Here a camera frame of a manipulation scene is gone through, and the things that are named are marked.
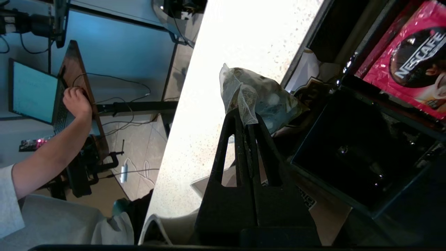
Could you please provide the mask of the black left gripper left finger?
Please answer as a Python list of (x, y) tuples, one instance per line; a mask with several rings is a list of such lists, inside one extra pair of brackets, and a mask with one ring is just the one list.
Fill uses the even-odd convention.
[[(222, 185), (228, 141), (235, 136), (236, 187)], [(252, 184), (245, 148), (244, 126), (238, 109), (224, 119), (210, 178), (195, 222), (200, 244), (239, 244), (242, 230), (256, 224)]]

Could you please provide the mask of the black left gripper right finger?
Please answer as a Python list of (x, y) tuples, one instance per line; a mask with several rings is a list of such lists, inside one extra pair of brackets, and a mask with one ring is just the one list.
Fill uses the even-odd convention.
[(248, 126), (254, 202), (249, 245), (320, 245), (316, 224), (261, 116)]

